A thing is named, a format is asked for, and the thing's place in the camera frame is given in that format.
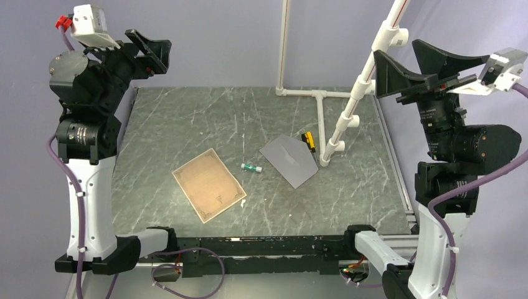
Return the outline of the grey envelope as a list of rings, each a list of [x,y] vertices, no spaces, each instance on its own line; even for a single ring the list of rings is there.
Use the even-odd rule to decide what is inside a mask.
[[[262,147],[260,153],[294,189],[319,170],[308,145],[290,136],[279,135]]]

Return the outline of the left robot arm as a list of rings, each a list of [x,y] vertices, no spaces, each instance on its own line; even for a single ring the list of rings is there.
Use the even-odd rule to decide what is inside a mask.
[[[58,273],[129,271],[139,259],[156,254],[174,260],[179,244],[174,229],[149,227],[116,235],[111,213],[111,180],[118,155],[121,122],[115,113],[133,80],[165,74],[171,42],[151,40],[137,30],[127,42],[68,50],[49,64],[49,86],[62,107],[51,157],[65,172],[70,201],[68,249],[54,265]]]

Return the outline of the tan lined letter paper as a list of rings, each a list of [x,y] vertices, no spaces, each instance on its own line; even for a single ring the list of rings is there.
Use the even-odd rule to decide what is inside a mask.
[[[212,148],[174,170],[172,175],[203,224],[247,196]]]

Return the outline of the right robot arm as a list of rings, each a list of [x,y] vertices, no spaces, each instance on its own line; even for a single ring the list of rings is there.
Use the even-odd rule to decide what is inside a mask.
[[[362,256],[381,274],[387,298],[455,298],[457,243],[476,211],[479,188],[527,161],[521,135],[506,125],[467,125],[461,95],[515,90],[527,53],[505,48],[490,55],[463,56],[423,40],[412,43],[419,72],[412,72],[381,50],[374,52],[375,95],[395,95],[414,104],[428,144],[429,163],[415,173],[419,233],[414,259],[387,245],[371,225],[351,225],[344,253]]]

